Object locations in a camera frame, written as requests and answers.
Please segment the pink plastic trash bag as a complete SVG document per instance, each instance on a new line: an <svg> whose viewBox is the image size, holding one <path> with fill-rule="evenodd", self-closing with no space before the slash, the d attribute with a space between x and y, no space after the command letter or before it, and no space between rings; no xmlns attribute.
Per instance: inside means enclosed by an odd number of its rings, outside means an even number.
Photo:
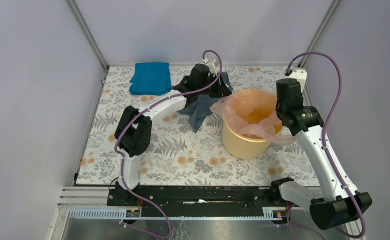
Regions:
<svg viewBox="0 0 390 240"><path fill-rule="evenodd" d="M277 95L261 89L243 89L219 99L210 110L223 125L249 139L290 145L295 138L281 134L282 121L276 113Z"/></svg>

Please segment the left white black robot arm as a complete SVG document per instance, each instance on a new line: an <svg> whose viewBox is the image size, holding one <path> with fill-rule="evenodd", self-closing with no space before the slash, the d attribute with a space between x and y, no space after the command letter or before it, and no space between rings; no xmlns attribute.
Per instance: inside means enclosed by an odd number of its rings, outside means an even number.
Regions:
<svg viewBox="0 0 390 240"><path fill-rule="evenodd" d="M228 74L221 66L198 63L164 98L144 108L129 105L124 109L114 133L113 149L121 156L115 189L125 205L133 205L138 199L135 190L140 183L137 171L140 157L150 145L154 122L170 113L181 112L190 116L191 126L197 131L205 117L211 114L212 104L229 96L232 90Z"/></svg>

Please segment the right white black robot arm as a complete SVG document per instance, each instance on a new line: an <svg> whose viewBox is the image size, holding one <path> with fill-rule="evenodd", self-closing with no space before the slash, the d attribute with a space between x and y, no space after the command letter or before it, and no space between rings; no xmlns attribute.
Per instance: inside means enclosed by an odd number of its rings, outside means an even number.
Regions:
<svg viewBox="0 0 390 240"><path fill-rule="evenodd" d="M304 106L301 85L294 78L276 83L278 118L306 153L320 184L320 191L301 186L290 177L271 183L271 203L282 206L291 202L307 210L318 228L327 230L363 217L372 198L360 192L340 164L324 122L313 106Z"/></svg>

